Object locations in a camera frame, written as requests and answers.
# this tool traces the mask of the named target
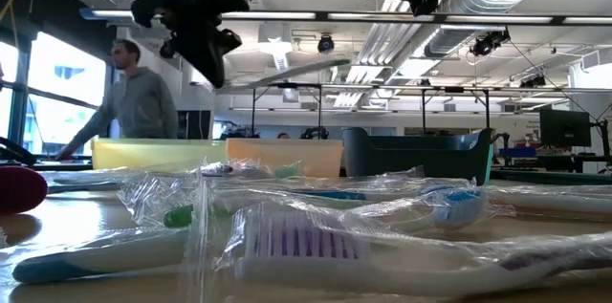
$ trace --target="man's hand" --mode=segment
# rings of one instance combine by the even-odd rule
[[[66,145],[60,151],[59,154],[55,157],[57,161],[69,160],[73,153],[77,151],[77,148],[74,146]]]

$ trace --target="window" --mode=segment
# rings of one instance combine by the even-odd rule
[[[14,46],[0,42],[0,65],[5,82],[15,82],[17,77],[17,62],[19,52]],[[4,88],[0,91],[0,137],[9,136],[9,124],[11,123],[12,90]]]
[[[55,155],[95,112],[90,108],[30,95],[23,147],[33,154]],[[79,148],[75,155],[91,156],[90,142]]]
[[[106,63],[48,34],[32,43],[31,88],[101,105]]]
[[[2,65],[2,71],[4,73],[3,80],[5,82],[15,82],[18,62],[19,52],[17,48],[0,42],[0,65]]]
[[[0,91],[0,137],[9,136],[11,123],[12,90],[4,88]]]

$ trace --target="ceiling beam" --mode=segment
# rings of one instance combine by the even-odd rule
[[[84,8],[80,14],[87,20],[129,21],[129,10]],[[337,23],[390,23],[462,26],[533,26],[533,27],[612,27],[612,15],[559,14],[450,14],[414,16],[405,12],[379,11],[240,11],[222,14],[224,20],[240,21],[311,21]]]

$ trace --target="security camera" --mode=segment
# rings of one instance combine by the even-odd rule
[[[329,54],[332,52],[334,50],[334,40],[332,40],[332,35],[322,35],[321,39],[318,41],[317,49],[320,54]]]

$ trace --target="plastic wrapper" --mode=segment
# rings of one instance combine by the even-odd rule
[[[514,206],[519,215],[612,221],[610,185],[489,185],[484,189],[500,204]]]
[[[285,173],[292,172],[287,168],[268,166],[258,168],[251,162],[244,161],[203,165],[202,175],[195,172],[172,176],[146,173],[125,183],[118,195],[132,214],[132,219],[140,226],[187,227],[191,222],[196,187],[202,180],[215,191],[256,187],[265,191],[293,191],[343,201],[370,203],[416,197],[426,193],[427,190],[440,187],[470,186],[468,181],[460,179],[421,178],[420,168],[358,179],[311,179],[299,176],[289,176],[284,179],[266,178],[266,175],[278,173],[279,170]]]
[[[117,229],[76,238],[64,244],[26,242],[0,249],[0,285],[176,271],[187,230]]]
[[[187,302],[456,297],[612,266],[612,233],[448,242],[400,232],[359,208],[338,210],[291,193],[259,191],[268,199],[220,215],[215,194],[202,190],[195,206]]]
[[[49,186],[48,194],[71,191],[114,191],[125,183],[134,182],[144,173],[192,173],[199,170],[201,161],[171,162],[147,167],[116,169],[40,172]]]

